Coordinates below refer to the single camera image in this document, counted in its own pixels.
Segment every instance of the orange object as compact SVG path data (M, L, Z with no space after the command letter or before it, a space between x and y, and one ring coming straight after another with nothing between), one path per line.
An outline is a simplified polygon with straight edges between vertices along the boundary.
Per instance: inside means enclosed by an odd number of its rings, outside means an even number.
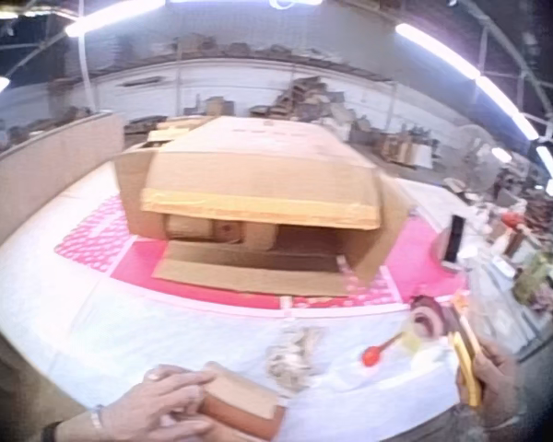
M397 341L401 337L401 335L402 333L397 333L396 336L391 338L386 343L383 343L381 345L373 345L365 350L361 357L364 366L376 366L377 364L379 364L379 361L381 360L381 353L383 353L383 351L392 343Z
M362 354L362 363L365 366L375 366L381 360L381 349L374 345L365 350Z
M507 212L501 216L501 222L509 228L516 228L519 224L524 223L524 217L514 212Z

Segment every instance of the table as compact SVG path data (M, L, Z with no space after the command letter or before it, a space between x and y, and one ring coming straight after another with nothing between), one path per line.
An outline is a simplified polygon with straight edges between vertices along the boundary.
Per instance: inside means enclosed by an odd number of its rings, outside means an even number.
M448 191L402 181L442 227L467 207ZM160 363L197 369L209 359L274 387L265 375L265 349L283 317L211 313L176 297L111 279L66 260L53 248L104 199L116 194L107 164L54 198L0 248L0 331L37 367L86 406L115 400ZM298 319L324 327L314 363L315 386L289 404L278 440L380 440L423 424L458 400L456 361L443 345L412 361L400 353L356 390L333 387L331 364L383 342L405 311L338 319Z

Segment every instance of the wrist strap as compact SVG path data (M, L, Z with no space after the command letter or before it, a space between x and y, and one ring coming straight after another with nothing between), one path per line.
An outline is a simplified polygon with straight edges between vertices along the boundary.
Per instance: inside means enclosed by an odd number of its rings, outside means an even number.
M45 428L43 428L43 431L41 431L41 442L56 442L55 430L57 429L57 426L61 422L62 421L54 422L52 424L47 425Z

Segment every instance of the red ball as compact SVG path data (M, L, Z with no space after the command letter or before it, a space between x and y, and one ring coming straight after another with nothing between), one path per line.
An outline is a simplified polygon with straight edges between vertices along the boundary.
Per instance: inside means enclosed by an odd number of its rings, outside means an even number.
M375 366L381 360L381 350L379 347L369 347L362 354L362 363L365 366Z

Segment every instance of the cardboard sheet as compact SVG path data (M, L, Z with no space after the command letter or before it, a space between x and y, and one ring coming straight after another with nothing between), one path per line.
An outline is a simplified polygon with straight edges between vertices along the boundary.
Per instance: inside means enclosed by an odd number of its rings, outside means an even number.
M173 215L375 229L374 166L324 128L220 117L163 146L142 208Z
M171 241L154 277L273 295L345 297L335 255L290 255L241 245Z

